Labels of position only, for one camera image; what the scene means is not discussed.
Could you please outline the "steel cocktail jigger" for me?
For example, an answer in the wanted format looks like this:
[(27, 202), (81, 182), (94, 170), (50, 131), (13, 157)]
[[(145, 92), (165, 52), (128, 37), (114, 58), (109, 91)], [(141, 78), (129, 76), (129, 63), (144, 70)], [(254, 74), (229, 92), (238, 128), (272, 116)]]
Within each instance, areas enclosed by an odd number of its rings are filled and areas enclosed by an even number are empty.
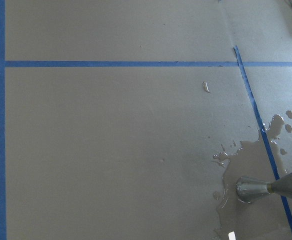
[(239, 200), (244, 203), (252, 203), (271, 194), (292, 199), (292, 172), (272, 183), (241, 176), (235, 187)]

